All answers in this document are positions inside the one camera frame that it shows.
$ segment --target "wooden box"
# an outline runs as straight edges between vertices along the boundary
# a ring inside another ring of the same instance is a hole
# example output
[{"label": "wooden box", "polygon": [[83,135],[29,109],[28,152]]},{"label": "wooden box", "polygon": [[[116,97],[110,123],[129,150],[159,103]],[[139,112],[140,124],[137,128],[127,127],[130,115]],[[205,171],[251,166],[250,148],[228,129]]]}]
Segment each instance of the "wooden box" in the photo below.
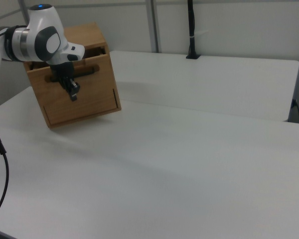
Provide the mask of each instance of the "wooden box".
[{"label": "wooden box", "polygon": [[109,48],[96,23],[65,28],[64,34],[69,42],[85,47],[83,59],[73,62],[75,74],[94,73],[74,79],[81,89],[77,100],[71,101],[61,85],[51,81],[46,63],[24,63],[49,128],[121,110]]}]

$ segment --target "box handle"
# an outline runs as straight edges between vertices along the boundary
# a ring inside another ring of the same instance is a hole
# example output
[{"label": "box handle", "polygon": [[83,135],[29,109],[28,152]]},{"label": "box handle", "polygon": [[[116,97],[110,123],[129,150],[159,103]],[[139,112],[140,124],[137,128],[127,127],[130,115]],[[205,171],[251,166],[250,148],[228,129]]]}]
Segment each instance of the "box handle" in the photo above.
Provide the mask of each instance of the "box handle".
[{"label": "box handle", "polygon": [[[82,76],[88,76],[88,75],[92,75],[95,72],[98,72],[100,70],[100,67],[98,65],[94,66],[94,67],[88,67],[86,69],[80,70],[78,72],[74,72],[74,79],[75,78],[79,78]],[[50,77],[50,81],[51,82],[59,82],[58,79],[54,76]]]}]

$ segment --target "white table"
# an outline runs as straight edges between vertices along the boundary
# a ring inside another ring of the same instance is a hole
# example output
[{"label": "white table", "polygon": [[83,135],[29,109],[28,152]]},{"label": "white table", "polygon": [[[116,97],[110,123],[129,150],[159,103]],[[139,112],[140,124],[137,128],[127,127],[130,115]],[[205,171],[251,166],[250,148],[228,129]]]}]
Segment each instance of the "white table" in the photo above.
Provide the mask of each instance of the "white table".
[{"label": "white table", "polygon": [[[55,130],[31,88],[0,106],[17,239],[299,239],[299,124],[122,101]],[[0,156],[0,196],[4,185]]]},{"label": "white table", "polygon": [[121,99],[286,121],[299,62],[112,51]]}]

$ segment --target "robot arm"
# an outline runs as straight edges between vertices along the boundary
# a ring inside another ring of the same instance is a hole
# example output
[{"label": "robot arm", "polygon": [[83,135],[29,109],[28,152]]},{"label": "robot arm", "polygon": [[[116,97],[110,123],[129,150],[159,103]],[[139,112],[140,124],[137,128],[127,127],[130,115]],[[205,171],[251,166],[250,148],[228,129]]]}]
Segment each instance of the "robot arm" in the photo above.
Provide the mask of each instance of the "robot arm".
[{"label": "robot arm", "polygon": [[0,28],[0,59],[48,63],[71,100],[76,100],[80,86],[74,82],[72,61],[83,58],[84,46],[67,41],[53,6],[35,5],[29,16],[28,26]]}]

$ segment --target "white wall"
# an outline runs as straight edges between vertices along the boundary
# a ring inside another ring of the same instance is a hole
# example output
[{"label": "white wall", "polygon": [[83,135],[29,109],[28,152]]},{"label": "white wall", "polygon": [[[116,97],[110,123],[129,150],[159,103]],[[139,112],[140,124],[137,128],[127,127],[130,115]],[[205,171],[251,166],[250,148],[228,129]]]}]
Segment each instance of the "white wall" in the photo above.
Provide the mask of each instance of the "white wall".
[{"label": "white wall", "polygon": [[[25,1],[27,7],[40,2]],[[64,27],[95,21],[110,50],[152,51],[145,0],[46,0],[45,3],[56,6]]]},{"label": "white wall", "polygon": [[[186,54],[187,5],[158,0],[157,12],[162,52]],[[196,31],[208,30],[196,38],[198,53],[299,60],[299,1],[199,3],[194,12]],[[295,97],[299,100],[299,78]],[[295,113],[292,121],[298,121]]]},{"label": "white wall", "polygon": [[0,0],[0,16],[19,10],[17,0]]},{"label": "white wall", "polygon": [[[0,14],[9,14],[15,11],[15,0],[0,0]],[[22,13],[19,11],[0,19],[0,26],[25,24]],[[19,62],[2,62],[0,68],[0,105],[30,86],[23,64]]]},{"label": "white wall", "polygon": [[145,0],[25,0],[26,6],[32,6],[41,3],[51,5],[83,5],[83,4],[109,4],[109,3],[137,3],[145,2]]}]

